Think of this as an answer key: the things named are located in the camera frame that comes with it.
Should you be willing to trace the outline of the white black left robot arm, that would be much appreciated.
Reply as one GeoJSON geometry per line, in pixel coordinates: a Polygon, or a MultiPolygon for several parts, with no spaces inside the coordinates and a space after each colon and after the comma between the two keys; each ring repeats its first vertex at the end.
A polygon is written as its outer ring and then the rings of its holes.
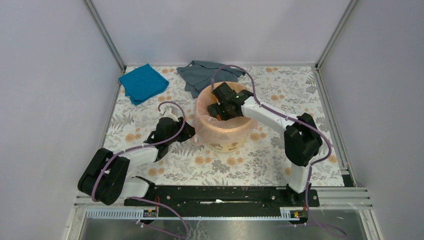
{"type": "Polygon", "coordinates": [[[196,134],[195,128],[183,117],[162,117],[141,146],[119,153],[106,148],[96,151],[80,177],[77,189],[93,201],[107,206],[119,198],[135,196],[144,206],[152,204],[155,192],[142,177],[128,178],[129,170],[160,161],[174,142],[185,142],[196,134]]]}

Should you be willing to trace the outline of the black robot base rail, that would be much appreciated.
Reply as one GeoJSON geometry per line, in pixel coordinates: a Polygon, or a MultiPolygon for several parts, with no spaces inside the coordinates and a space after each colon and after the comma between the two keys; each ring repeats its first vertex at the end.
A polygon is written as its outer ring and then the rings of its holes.
{"type": "Polygon", "coordinates": [[[318,193],[297,193],[285,186],[157,185],[145,199],[160,203],[159,217],[172,217],[171,207],[182,217],[280,217],[280,208],[305,210],[319,207],[318,193]]]}

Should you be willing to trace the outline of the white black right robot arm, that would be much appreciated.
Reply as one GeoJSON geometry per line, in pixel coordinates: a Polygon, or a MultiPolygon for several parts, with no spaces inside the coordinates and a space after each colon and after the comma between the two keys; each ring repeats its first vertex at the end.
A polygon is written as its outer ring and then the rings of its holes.
{"type": "Polygon", "coordinates": [[[271,128],[284,140],[284,152],[291,162],[291,178],[288,183],[287,201],[293,206],[301,205],[309,187],[310,161],[323,144],[313,117],[278,111],[275,107],[261,103],[253,92],[232,89],[226,82],[213,88],[211,93],[217,102],[207,107],[209,115],[219,120],[247,117],[271,128]]]}

